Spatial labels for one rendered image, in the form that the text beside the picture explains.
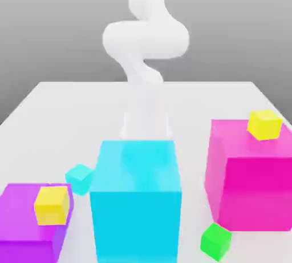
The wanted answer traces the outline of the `small green cube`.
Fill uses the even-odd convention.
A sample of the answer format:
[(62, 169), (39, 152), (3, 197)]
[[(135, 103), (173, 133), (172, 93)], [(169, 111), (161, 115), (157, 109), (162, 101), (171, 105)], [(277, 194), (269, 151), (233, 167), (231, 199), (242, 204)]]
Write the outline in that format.
[(200, 249), (217, 262), (230, 248), (232, 232), (213, 222), (202, 234)]

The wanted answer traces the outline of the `large cyan box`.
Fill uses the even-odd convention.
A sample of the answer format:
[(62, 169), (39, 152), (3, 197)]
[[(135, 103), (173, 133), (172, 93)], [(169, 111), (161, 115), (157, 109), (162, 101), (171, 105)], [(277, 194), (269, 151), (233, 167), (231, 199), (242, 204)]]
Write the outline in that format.
[(103, 141), (90, 188), (98, 263), (177, 263), (181, 200), (173, 141)]

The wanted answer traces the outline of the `large pink box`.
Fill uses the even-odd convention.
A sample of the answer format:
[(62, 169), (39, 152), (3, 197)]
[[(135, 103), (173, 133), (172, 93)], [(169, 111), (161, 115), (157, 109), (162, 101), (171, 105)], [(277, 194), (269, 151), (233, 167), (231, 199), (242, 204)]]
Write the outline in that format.
[(258, 141), (247, 120), (212, 120), (205, 190), (214, 221), (230, 231), (292, 229), (292, 130)]

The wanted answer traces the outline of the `large purple box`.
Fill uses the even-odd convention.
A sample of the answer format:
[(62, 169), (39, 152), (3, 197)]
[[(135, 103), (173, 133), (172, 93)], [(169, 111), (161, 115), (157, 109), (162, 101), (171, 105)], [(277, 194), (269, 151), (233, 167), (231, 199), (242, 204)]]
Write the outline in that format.
[[(34, 203), (41, 187), (66, 186), (65, 225), (38, 225)], [(9, 183), (0, 195), (0, 263), (58, 263), (74, 209), (68, 183)]]

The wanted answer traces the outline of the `small cyan cube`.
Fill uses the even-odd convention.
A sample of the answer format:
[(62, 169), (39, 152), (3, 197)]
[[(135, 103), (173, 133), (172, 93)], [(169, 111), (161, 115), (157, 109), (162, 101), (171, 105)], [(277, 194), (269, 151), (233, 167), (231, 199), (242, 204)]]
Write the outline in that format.
[(77, 164), (66, 174), (66, 182), (71, 184), (72, 192), (84, 196), (90, 188), (94, 170), (83, 164)]

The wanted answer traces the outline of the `small yellow cube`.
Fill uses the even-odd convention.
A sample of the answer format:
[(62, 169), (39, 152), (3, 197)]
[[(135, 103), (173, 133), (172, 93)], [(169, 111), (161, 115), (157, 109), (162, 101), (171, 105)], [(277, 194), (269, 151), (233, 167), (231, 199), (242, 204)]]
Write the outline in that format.
[(41, 187), (34, 203), (38, 225), (65, 225), (69, 208), (66, 186)]
[(282, 118), (273, 110), (254, 110), (250, 112), (247, 131), (259, 141), (277, 139), (281, 127)]

